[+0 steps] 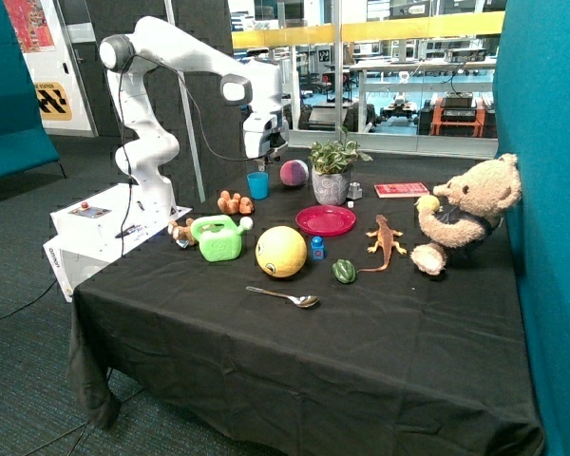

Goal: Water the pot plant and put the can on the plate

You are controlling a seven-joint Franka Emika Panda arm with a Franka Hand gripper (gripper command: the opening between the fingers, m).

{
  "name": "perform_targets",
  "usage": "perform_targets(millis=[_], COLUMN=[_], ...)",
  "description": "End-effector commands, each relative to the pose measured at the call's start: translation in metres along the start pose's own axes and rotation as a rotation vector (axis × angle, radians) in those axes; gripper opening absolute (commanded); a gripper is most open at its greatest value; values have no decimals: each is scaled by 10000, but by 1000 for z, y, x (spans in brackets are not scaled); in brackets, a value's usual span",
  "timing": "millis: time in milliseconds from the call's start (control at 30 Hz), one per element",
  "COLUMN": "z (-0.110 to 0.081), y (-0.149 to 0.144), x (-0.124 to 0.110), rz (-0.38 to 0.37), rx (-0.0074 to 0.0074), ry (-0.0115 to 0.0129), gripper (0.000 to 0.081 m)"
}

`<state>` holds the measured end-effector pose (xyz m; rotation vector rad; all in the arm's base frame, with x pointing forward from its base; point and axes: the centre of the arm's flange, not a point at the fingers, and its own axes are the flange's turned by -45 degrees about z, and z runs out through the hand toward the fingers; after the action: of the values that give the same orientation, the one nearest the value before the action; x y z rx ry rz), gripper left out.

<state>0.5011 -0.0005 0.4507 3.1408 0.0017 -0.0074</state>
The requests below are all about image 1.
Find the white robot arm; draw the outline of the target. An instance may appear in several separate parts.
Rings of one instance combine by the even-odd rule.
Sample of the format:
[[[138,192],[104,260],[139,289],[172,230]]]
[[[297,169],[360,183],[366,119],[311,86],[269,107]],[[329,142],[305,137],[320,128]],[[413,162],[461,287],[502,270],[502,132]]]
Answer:
[[[104,38],[99,51],[120,121],[137,135],[117,150],[116,163],[139,185],[150,219],[168,221],[177,214],[171,180],[159,168],[179,154],[180,143],[155,117],[143,81],[148,71],[165,67],[217,74],[226,103],[251,109],[243,123],[247,158],[265,164],[286,151],[289,126],[278,65],[259,60],[243,64],[152,16],[140,19],[130,34]]]

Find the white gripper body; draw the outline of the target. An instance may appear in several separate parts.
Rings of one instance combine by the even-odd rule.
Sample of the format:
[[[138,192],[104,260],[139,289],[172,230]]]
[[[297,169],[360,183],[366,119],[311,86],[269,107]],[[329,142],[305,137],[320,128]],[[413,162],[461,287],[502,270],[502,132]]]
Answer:
[[[289,125],[281,111],[252,112],[243,123],[246,158],[276,158],[289,144]]]

